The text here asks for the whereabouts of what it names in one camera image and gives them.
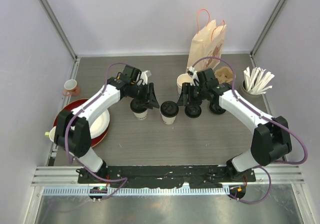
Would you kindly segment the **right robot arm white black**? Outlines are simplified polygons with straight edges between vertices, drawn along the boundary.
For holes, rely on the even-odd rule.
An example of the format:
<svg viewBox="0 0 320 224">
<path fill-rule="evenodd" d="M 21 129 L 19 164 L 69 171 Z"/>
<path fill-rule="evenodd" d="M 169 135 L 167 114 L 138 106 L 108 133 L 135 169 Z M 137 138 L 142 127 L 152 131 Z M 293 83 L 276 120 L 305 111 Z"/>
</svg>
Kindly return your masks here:
<svg viewBox="0 0 320 224">
<path fill-rule="evenodd" d="M 259 110 L 245 100 L 226 82 L 219 83 L 212 69 L 196 71 L 189 67 L 190 83 L 182 84 L 177 106 L 185 107 L 185 114 L 197 118 L 201 114 L 203 100 L 210 102 L 210 109 L 217 115 L 230 112 L 252 133 L 250 148 L 226 162 L 226 177 L 233 182 L 243 177 L 244 172 L 267 166 L 292 151 L 287 120 L 277 118 Z"/>
</svg>

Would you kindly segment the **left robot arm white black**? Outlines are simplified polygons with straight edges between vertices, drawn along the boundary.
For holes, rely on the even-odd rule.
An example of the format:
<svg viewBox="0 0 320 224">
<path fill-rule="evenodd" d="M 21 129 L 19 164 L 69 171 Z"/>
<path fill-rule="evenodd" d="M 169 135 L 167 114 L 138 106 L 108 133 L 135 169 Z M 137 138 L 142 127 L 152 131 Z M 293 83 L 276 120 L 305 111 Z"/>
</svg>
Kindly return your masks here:
<svg viewBox="0 0 320 224">
<path fill-rule="evenodd" d="M 82 106 L 73 111 L 62 110 L 57 116 L 53 142 L 64 148 L 67 157 L 76 157 L 89 172 L 89 178 L 100 184 L 107 176 L 107 164 L 92 149 L 90 127 L 109 107 L 124 97 L 134 99 L 143 109 L 159 108 L 154 84 L 137 84 L 130 78 L 111 77 Z"/>
</svg>

